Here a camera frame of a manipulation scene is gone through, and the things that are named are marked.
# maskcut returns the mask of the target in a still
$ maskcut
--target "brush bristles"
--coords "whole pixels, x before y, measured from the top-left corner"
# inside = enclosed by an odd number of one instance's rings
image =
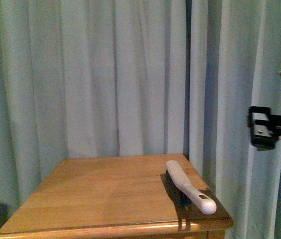
[[[166,180],[172,187],[172,201],[174,204],[181,206],[183,208],[188,208],[192,205],[192,201],[179,189],[175,186],[172,178],[168,172],[166,171]]]

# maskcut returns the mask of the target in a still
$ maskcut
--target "wooden tabletop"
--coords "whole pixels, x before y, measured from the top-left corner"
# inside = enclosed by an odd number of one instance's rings
[[[176,160],[193,186],[216,201],[204,215],[175,206],[166,162]],[[233,221],[181,154],[65,159],[0,229],[0,239],[78,239],[224,230]]]

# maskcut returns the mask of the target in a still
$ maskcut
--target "wooden surface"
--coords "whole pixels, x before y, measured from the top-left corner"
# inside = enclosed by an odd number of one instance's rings
[[[168,160],[177,160],[192,184],[216,201],[215,214],[174,205],[165,178]],[[65,159],[0,229],[0,239],[206,239],[207,231],[232,226],[181,154]]]

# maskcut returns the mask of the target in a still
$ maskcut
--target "brush handle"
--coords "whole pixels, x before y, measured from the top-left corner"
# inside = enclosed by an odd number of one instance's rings
[[[170,160],[166,165],[167,171],[175,186],[181,190],[202,211],[202,213],[207,215],[214,214],[216,211],[216,203],[191,184],[179,163],[175,160]]]

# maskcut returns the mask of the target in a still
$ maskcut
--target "light blue curtain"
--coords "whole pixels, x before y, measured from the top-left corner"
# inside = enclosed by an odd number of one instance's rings
[[[0,0],[1,222],[63,158],[184,153],[226,238],[281,238],[281,139],[246,127],[280,70],[281,1]]]
[[[251,105],[281,115],[281,1],[192,1],[191,24],[190,160],[234,218],[226,238],[281,239],[281,139],[259,152],[246,128]]]

